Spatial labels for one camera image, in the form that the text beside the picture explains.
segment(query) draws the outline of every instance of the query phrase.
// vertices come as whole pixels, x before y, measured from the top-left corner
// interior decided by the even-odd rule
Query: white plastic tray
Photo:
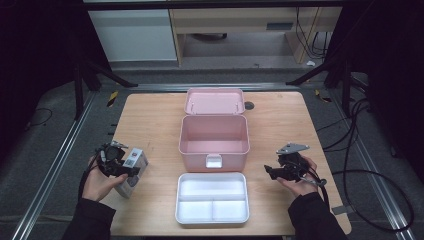
[[[249,218],[241,173],[185,173],[178,180],[175,218],[180,224],[244,223]]]

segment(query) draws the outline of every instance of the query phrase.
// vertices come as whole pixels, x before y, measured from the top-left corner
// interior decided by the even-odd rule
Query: black sleeve
[[[347,239],[334,215],[317,193],[297,197],[289,207],[296,240]]]
[[[104,204],[81,198],[62,240],[110,239],[110,226],[114,215],[114,209]]]

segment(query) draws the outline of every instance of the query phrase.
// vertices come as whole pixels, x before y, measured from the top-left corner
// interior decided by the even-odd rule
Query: white handle
[[[222,157],[219,154],[208,154],[206,156],[206,168],[222,168]]]

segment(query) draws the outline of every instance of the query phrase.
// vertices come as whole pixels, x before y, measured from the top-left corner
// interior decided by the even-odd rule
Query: pink box lid
[[[245,111],[239,88],[190,88],[184,111],[188,115],[240,115]]]

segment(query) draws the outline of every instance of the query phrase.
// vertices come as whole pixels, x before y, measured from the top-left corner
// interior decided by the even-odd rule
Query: person's hand
[[[317,165],[312,161],[312,159],[302,156],[306,161],[308,161],[310,168],[313,170],[317,169]],[[307,173],[305,176],[307,179],[314,180],[312,176]],[[315,184],[311,184],[309,182],[306,182],[304,180],[300,180],[299,182],[295,181],[287,181],[284,178],[277,178],[277,181],[283,185],[284,187],[288,188],[295,197],[298,197],[299,195],[306,195],[308,193],[317,192],[318,187]]]
[[[124,182],[127,178],[128,174],[122,174],[116,178],[106,177],[97,167],[97,162],[94,161],[93,169],[90,171],[84,184],[82,198],[98,202],[106,197],[112,188]]]

